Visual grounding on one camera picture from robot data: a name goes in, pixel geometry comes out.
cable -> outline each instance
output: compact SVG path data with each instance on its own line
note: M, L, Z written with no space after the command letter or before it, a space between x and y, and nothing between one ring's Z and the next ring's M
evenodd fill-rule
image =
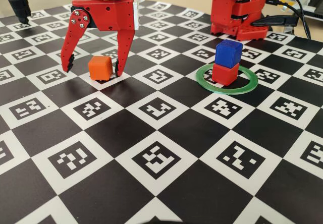
M300 8L300 11L301 11L301 20L303 22L303 27L304 27L304 30L305 30L305 34L307 36L308 39L311 39L311 34L310 34L310 31L309 31L309 28L308 26L306 26L306 20L305 20L305 16L304 16L304 9L303 9L303 6L302 6L302 3L299 1L299 0L296 0L297 3L299 4L299 8Z

green ring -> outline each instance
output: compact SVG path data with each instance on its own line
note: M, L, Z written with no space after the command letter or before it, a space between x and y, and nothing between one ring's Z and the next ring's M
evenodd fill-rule
M223 88L215 87L214 85L209 84L204 79L204 73L207 70L210 70L213 67L213 65L214 64L205 65L196 72L196 80L199 83L199 85L201 85L204 89L207 89L209 91L219 93L219 94L245 94L254 90L258 85L258 78L255 75L255 73L248 68L240 66L239 71L247 75L250 80L246 86L243 86L241 88L236 88L236 89L223 89Z

black square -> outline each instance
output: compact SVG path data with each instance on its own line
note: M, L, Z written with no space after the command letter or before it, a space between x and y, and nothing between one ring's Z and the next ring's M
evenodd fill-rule
M60 195L79 224L124 224L153 197L115 160Z
M283 159L256 197L294 223L321 223L322 189L320 178Z
M163 46L171 50L183 53L185 51L193 49L194 47L197 46L197 44L177 38L175 40L166 42L165 44L163 44Z
M90 41L90 42L83 43L81 45L78 45L79 48L81 48L81 49L83 49L83 50L85 50L85 51L87 51L89 53L94 53L96 51L101 51L101 50L104 50L105 48L109 48L109 47L112 47L112 46L115 46L115 45L108 42L108 41L105 41L105 40L103 40L101 38L93 40L93 41Z
M148 59L145 59L139 55L133 55L127 60L127 64L125 66L125 73L132 76L155 65L155 63Z
M0 85L0 105L37 92L38 89L27 78Z
M232 224L252 196L200 160L158 196L189 223Z
M85 120L92 119L103 112L111 109L108 105L102 102L98 98L91 99L77 107L74 107L75 110L79 115L81 115Z
M234 141L217 157L217 160L249 179L265 158Z
M177 80L171 85L166 86L165 88L161 89L160 92L188 107L194 106L212 94L199 86L195 81L185 77Z
M302 50L311 51L313 53L319 52L323 48L323 43L315 40L308 40L295 36L293 40L287 43L289 46L297 47Z
M46 107L37 99L33 98L18 105L9 108L11 113L16 117L16 119L21 120L25 117L31 116L38 113Z
M293 75L304 65L297 61L286 59L273 54L269 55L267 58L262 60L259 64L264 65L271 69L281 71L289 75Z
M68 176L92 163L96 160L96 157L81 142L76 142L50 156L48 160L63 179L66 179Z
M85 130L112 157L119 156L154 131L125 109Z
M0 175L2 223L16 223L56 196L31 159Z
M163 32L171 34L173 36L180 37L180 36L184 36L184 35L192 32L192 31L189 29L183 28L181 26L173 26L171 28L165 29Z
M32 157L80 132L60 109L12 130Z
M280 78L280 75L274 74L270 71L264 70L264 69L258 69L256 72L254 72L255 75L258 77L258 79L273 84Z
M133 41L130 51L132 51L134 53L139 53L141 51L145 51L145 50L147 50L151 47L154 47L154 46L155 46L155 44L153 44L149 41L143 40L141 38L138 38Z
M149 175L157 180L179 160L181 160L181 158L156 141L145 150L134 156L132 160L134 160L140 167L149 173ZM154 167L155 162L159 164L166 163L167 165L165 165L162 169L159 169Z
M323 105L323 90L320 85L291 77L278 90L318 107Z
M180 54L172 59L167 60L166 62L161 63L160 65L179 74L187 75L205 64L199 60Z
M201 157L229 129L189 109L163 126L159 131L196 157Z
M281 44L267 40L252 40L246 46L254 47L263 51L274 52L282 47Z
M301 159L323 169L323 159L321 156L322 152L323 152L322 145L314 141L311 141L308 147L301 155Z
M128 78L101 92L123 107L128 107L154 93L155 90L135 78Z
M258 109L233 130L280 157L285 156L302 133L301 129Z
M18 64L15 67L19 69L24 75L28 76L36 72L57 66L58 63L47 55L30 59Z
M13 158L14 157L6 143L4 141L0 141L0 166Z
M73 101L86 97L97 90L80 78L74 78L51 88L43 93L58 107L63 107Z
M175 110L176 107L157 97L139 109L158 121Z
M228 120L241 110L242 107L219 97L207 105L205 109Z
M165 82L166 80L172 78L173 75L166 73L163 70L156 69L144 75L143 77L150 80L151 82L154 82L155 84L161 84L162 82Z
M306 130L323 138L322 122L323 122L323 109L319 109L315 117L308 124Z

white square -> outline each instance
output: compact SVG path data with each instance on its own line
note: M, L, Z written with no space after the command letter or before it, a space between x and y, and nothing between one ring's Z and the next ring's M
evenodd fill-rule
M281 87L291 77L288 74L282 73L271 68L267 68L260 64L252 66L250 70L256 73L259 84L275 90ZM240 77L249 79L248 76L245 74L241 74Z
M159 147L165 148L171 155L164 156L161 153L155 157L154 153L152 153L150 156L148 156L149 154L144 154L145 157L144 155L141 155L145 150L148 152L155 151L156 147L154 147L154 145L156 145L156 142L158 143ZM150 173L148 173L147 170L143 169L142 166L134 161L134 158L136 157L141 159L144 158L146 160L149 157L152 159L159 158L162 160L163 163L156 162L154 165L155 167L160 167L160 170L156 172L157 174L168 167L170 168L168 168L165 173L156 179ZM186 169L196 162L196 160L197 158L194 155L158 131L152 133L150 136L146 137L141 142L137 143L135 146L131 147L116 158L116 161L119 164L121 164L133 177L135 177L155 196L157 196L169 184L178 178L178 176L180 176Z
M162 221L179 221L182 220L176 216L167 206L165 206L157 197L153 198L140 211L131 217L125 224L146 223L157 217Z
M31 16L28 18L30 21L33 20L37 20L37 19L41 19L41 18L46 18L46 17L50 17L51 15L49 13L47 13L44 10L41 11L33 11L31 12Z
M291 102L293 102L292 104L294 104L294 105L295 105L295 103L299 104L300 107L306 107L306 110L305 110L305 112L303 112L301 114L299 119L296 119L296 118L294 118L295 115L292 115L292 114L296 114L299 111L302 112L304 109L299 108L299 109L293 110L292 108L294 108L294 106L288 106L289 102L286 102L286 104L284 104L284 105L286 106L286 110L289 110L289 111L283 112L282 111L282 110L284 110L283 108L279 109L280 106L277 105L278 108L276 108L276 106L275 106L275 102L277 102L280 99L282 99L282 100L286 99L286 101L291 101ZM316 113L319 110L319 107L317 107L315 105L312 105L312 104L307 103L303 100L294 98L294 97L289 96L287 94L281 93L279 91L274 91L257 108L274 116L274 117L277 117L278 119L281 119L289 124L299 127L303 130L307 127L307 125L311 122L311 120L313 119L313 117L316 115Z
M13 65L0 68L0 85L23 78L24 75Z
M50 31L46 31L37 35L25 37L24 39L28 41L30 44L32 44L33 46L36 46L49 41L54 41L59 38L60 37L55 35L54 33Z
M19 39L22 39L22 37L15 32L8 32L5 34L1 34L0 35L0 45L7 43L7 42L16 41Z
M187 111L189 108L157 91L128 106L126 109L157 130Z
M230 35L227 35L227 34L223 34L221 36L219 36L219 38L223 39L223 40L230 40L230 41L236 41L236 42L239 42L239 43L242 43L242 44L247 44L248 42L250 42L251 40L247 40L247 41L238 41L238 40L235 40L233 38L231 38Z
M202 15L204 15L204 13L201 11L196 11L196 10L187 8L186 10L177 14L176 16L179 16L179 17L182 17L185 19L195 20L195 19L201 17Z
M200 31L192 31L184 36L181 36L180 38L198 45L203 45L209 41L216 39L216 36L206 34Z
M203 45L197 46L182 54L205 64L214 63L216 60L216 50Z
M284 159L323 179L323 138L303 131Z
M48 22L40 26L46 29L47 31L55 31L55 30L68 27L69 23L66 21L59 20L59 21Z
M43 204L16 224L41 223L49 216L51 216L56 224L77 224L72 214L58 196Z
M130 77L130 75L126 74L125 72L122 73L121 76L116 77L115 74L113 74L110 77L109 81L96 81L96 80L92 80L90 78L90 73L85 73L82 74L81 76L79 76L81 79L83 79L85 82L87 82L88 84L90 84L91 86L93 86L94 88L96 88L97 90L103 90L111 85L114 85L116 83L119 83L125 79L128 79Z
M251 199L233 224L257 223L261 217L267 220L268 223L294 224L292 221L256 197Z
M168 33L162 32L162 31L150 33L148 35L141 37L141 39L144 39L146 41L149 41L149 42L157 44L157 45L162 45L162 44L164 44L166 42L170 42L176 38L177 38L176 36L173 36L171 34L168 34Z
M38 91L0 106L0 115L8 126L13 129L57 109L57 105L43 92Z
M94 104L93 103L88 103L87 105L85 105L83 110L87 110L87 112L83 112L84 115L80 115L80 113L78 113L75 110L75 107L85 104L88 101L91 100L97 100L99 104ZM103 112L100 112L99 114L97 114L95 112L95 107L99 105L99 107L101 106L101 108L109 108ZM79 99L73 103L70 103L68 105L65 105L64 107L61 108L61 110L68 115L80 128L82 128L83 130L93 126L94 124L97 124L100 121L103 121L104 119L112 116L113 114L121 111L123 109L122 106L120 106L119 104L115 103L113 100L111 100L109 97L107 97L105 94L103 94L102 92L98 91L95 92L91 95L88 95L82 99Z
M148 27L155 31L162 31L175 26L175 24L167 21L152 21L144 24L143 26Z
M50 162L49 158L60 152L65 152L66 155L69 155L71 151L67 148L75 143L81 143L91 154L94 155L96 159L85 167L72 173L68 177L63 178L60 172ZM48 181L54 191L59 195L106 165L108 162L113 160L113 158L89 135L82 131L69 139L33 156L32 160L37 165L40 172L44 175L45 179Z
M271 55L269 52L243 45L241 59L258 64L269 55Z
M45 55L35 46L26 47L4 54L4 57L12 64L21 63Z
M79 48L79 47L75 47L74 51L74 59L80 59L84 56L88 56L90 55L87 51L84 51L83 49ZM61 50L57 50L57 51L53 51L51 53L47 54L50 58L52 58L53 60L55 60L56 62L58 62L59 64L62 64L62 60L61 60Z
M305 51L296 47L283 45L278 50L273 52L274 55L281 56L286 59L291 59L299 63L307 63L315 56L315 53Z
M244 148L252 151L254 154L258 154L264 158L261 165L254 171L250 178L244 177L240 174L238 169L227 166L217 159L219 155L222 154L229 146L234 146L238 142ZM209 165L211 168L231 180L236 185L240 186L242 189L255 195L258 190L262 187L264 182L268 179L271 173L275 170L277 165L280 163L282 158L276 156L272 152L260 147L259 145L249 141L243 136L235 133L234 131L229 131L223 138L221 138L213 147L211 147L201 158L201 161ZM234 164L239 164L239 157L236 158ZM245 162L241 162L240 167L244 168Z
M198 31L201 30L205 27L208 27L209 24L206 24L204 22L200 22L200 21L184 21L180 24L178 24L178 26L192 30L192 31Z
M286 45L288 42L294 39L294 35L289 35L285 33L276 33L269 31L267 32L267 37L265 37L266 41L276 42L282 45Z
M142 56L145 59L148 59L156 64L161 64L163 62L166 62L176 56L178 56L180 53L176 52L174 50L171 50L169 48L166 48L164 46L154 46L152 48L149 48L145 51L142 51L138 53L139 56Z
M172 17L174 15L170 14L170 13L167 13L167 12L164 12L164 11L156 11L156 12L146 14L145 16L153 18L155 20L163 20L163 19Z
M323 69L321 68L304 64L293 76L323 86Z
M33 28L38 26L35 22L29 21L28 24L22 24L22 23L15 23L8 25L7 27L12 31L21 31L29 28Z
M233 110L237 108L235 105L241 108L237 112L232 112L230 111L230 106L228 105L227 101L234 105L232 106ZM214 105L214 111L206 109L206 107L212 103ZM249 115L255 108L225 94L211 94L210 96L193 106L192 109L232 129L247 115Z
M5 161L0 164L0 175L29 158L28 153L12 131L0 135L0 161Z
M66 73L61 65L51 67L27 76L39 90L44 90L77 77L74 73Z
M164 3L164 2L156 2L153 5L148 6L148 9L152 9L154 11L164 11L167 10L172 4L170 3Z
M156 65L134 75L133 77L156 90L161 90L162 88L183 78L183 75L165 68L164 66Z

red plastic part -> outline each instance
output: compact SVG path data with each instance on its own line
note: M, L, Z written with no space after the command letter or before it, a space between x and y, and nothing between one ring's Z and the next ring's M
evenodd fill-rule
M240 64L237 64L233 68L229 69L227 67L214 64L212 72L213 81L226 86L232 84L238 78L239 66Z

